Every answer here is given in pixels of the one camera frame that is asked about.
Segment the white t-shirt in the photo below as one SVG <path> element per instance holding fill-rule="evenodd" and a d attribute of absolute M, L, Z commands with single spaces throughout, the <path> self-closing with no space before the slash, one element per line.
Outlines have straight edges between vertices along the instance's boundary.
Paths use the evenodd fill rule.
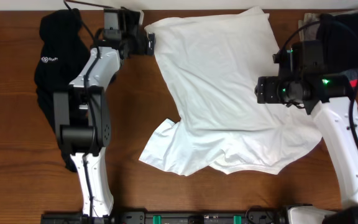
<path fill-rule="evenodd" d="M 145 29 L 155 35 L 155 59 L 180 120 L 155 129 L 141 162 L 185 176 L 205 167 L 277 174 L 320 142 L 304 111 L 257 102 L 257 80 L 278 73 L 272 55 L 279 49 L 260 7 L 169 17 Z"/>

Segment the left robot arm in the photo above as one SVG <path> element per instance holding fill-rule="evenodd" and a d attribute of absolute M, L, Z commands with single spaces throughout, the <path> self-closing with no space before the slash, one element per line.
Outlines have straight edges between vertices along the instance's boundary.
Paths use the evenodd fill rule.
<path fill-rule="evenodd" d="M 105 92 L 125 59 L 154 54 L 155 35 L 141 31 L 143 19 L 141 10 L 105 9 L 104 26 L 91 35 L 86 65 L 67 90 L 53 94 L 56 139 L 75 165 L 83 195 L 79 223 L 112 220 L 114 198 L 105 160 L 111 120 Z"/>

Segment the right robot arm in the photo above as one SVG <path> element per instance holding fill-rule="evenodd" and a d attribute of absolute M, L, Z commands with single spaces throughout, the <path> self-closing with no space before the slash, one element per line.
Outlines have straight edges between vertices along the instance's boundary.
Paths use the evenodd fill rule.
<path fill-rule="evenodd" d="M 260 77 L 259 104 L 282 104 L 305 110 L 321 132 L 336 172 L 342 209 L 290 205 L 275 223 L 358 223 L 358 110 L 356 88 L 345 75 L 329 71 L 317 40 L 297 42 L 273 56 L 278 75 Z"/>

